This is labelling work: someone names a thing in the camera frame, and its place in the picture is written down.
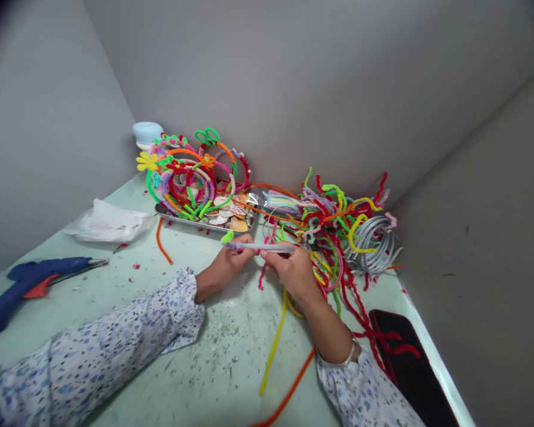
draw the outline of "black phone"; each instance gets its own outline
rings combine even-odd
[[[423,423],[427,427],[458,427],[451,406],[411,322],[404,316],[382,310],[370,311],[370,322],[376,332],[397,332],[401,336],[402,340],[385,340],[391,348],[409,344],[421,355],[417,358],[411,352],[389,354],[379,340],[377,341],[386,371]]]

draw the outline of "person's right hand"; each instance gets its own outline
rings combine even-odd
[[[288,242],[278,244],[293,246],[295,252],[291,252],[288,258],[283,258],[278,253],[271,251],[262,250],[259,253],[265,262],[277,271],[289,294],[300,306],[313,298],[322,298],[314,278],[309,252]]]

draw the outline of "sleeve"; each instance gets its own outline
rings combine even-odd
[[[425,427],[395,385],[362,347],[358,361],[333,365],[317,357],[317,371],[326,395],[340,414],[344,426]]]
[[[0,425],[79,425],[159,355],[194,342],[205,315],[195,295],[196,278],[181,270],[152,295],[0,366]]]

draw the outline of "bracelet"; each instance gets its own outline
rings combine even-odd
[[[347,366],[350,362],[352,362],[352,358],[354,357],[354,352],[356,351],[356,346],[358,346],[358,345],[360,345],[360,344],[358,344],[358,341],[356,340],[356,337],[354,336],[354,334],[352,334],[352,350],[350,350],[350,355],[348,356],[348,358],[345,361],[343,361],[342,363],[340,363],[340,364],[332,364],[332,363],[327,362],[326,360],[324,360],[322,358],[322,356],[320,355],[318,348],[316,349],[316,355],[319,357],[320,362],[324,366],[327,366],[329,368],[343,368],[343,367]]]

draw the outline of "pipe cleaner flower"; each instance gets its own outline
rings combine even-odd
[[[152,188],[157,189],[162,183],[162,178],[158,172],[152,172]]]
[[[144,171],[146,169],[150,171],[155,171],[158,169],[158,166],[156,165],[156,154],[148,155],[144,151],[141,153],[140,157],[136,158],[136,161],[139,162],[138,165],[136,165],[136,168],[139,171]]]
[[[210,157],[209,154],[204,155],[204,159],[200,162],[200,165],[205,166],[206,168],[214,167],[215,157]]]
[[[174,175],[180,175],[180,174],[186,173],[186,166],[183,163],[180,163],[176,159],[168,163],[166,167],[170,169]]]

